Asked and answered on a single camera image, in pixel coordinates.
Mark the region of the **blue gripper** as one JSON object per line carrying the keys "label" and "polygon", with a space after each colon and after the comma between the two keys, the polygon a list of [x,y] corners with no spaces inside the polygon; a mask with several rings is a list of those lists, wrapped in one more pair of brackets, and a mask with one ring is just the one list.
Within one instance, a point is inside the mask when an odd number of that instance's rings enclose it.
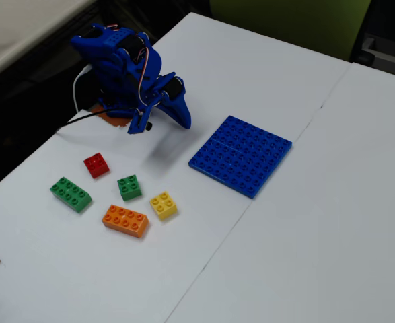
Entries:
{"label": "blue gripper", "polygon": [[184,82],[175,74],[160,75],[154,83],[153,90],[161,95],[155,107],[163,103],[163,111],[181,127],[191,128],[191,115],[184,99]]}

